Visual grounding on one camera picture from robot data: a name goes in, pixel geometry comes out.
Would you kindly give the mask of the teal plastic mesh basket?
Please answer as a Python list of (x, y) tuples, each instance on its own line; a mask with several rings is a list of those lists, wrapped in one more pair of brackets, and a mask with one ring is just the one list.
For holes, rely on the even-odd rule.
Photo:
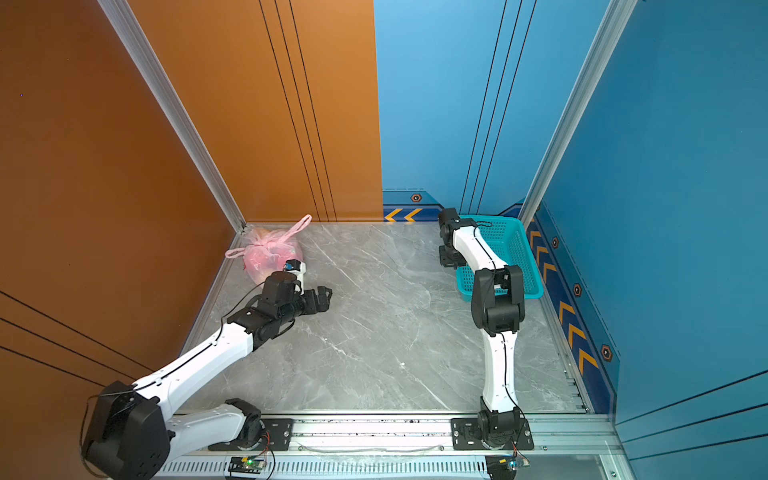
[(499, 258), (521, 268), (525, 298), (541, 298), (544, 287), (523, 224), (514, 217), (466, 215), (466, 218), (478, 224), (478, 234)]

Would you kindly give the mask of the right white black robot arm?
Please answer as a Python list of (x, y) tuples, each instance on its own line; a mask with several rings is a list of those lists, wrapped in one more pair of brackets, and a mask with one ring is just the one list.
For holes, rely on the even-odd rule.
[(533, 434), (514, 381), (515, 344), (526, 316), (523, 270), (493, 252), (478, 221), (447, 208), (438, 223), (440, 264), (473, 273), (470, 309), (482, 335), (485, 366), (477, 437), (490, 449), (531, 450)]

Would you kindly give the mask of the pink plastic bag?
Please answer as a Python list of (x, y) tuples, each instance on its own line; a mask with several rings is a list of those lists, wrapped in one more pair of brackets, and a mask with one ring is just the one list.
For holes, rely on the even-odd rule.
[(261, 284), (276, 271), (282, 271), (289, 261), (304, 261), (296, 236), (312, 222), (305, 215), (288, 229), (268, 230), (254, 227), (244, 237), (244, 245), (225, 253), (227, 259), (240, 258), (243, 269), (254, 284)]

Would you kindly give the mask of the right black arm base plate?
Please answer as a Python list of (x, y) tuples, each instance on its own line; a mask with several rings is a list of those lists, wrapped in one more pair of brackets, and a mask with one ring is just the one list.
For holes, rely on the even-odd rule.
[(526, 419), (520, 418), (514, 426), (506, 429), (488, 428), (484, 432), (476, 417), (452, 418), (451, 439), (456, 451), (470, 450), (519, 450), (532, 451), (535, 448), (532, 430)]

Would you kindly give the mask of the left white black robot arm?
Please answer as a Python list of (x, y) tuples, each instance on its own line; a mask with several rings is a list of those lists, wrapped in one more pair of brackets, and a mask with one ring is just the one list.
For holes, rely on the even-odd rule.
[(220, 321), (219, 329), (161, 369), (89, 397), (81, 422), (80, 460), (104, 479), (150, 479), (165, 463), (216, 444), (265, 450), (261, 410), (231, 398), (191, 414), (180, 408), (229, 366), (287, 333), (301, 316), (329, 310), (333, 291), (307, 289), (298, 270), (271, 273)]

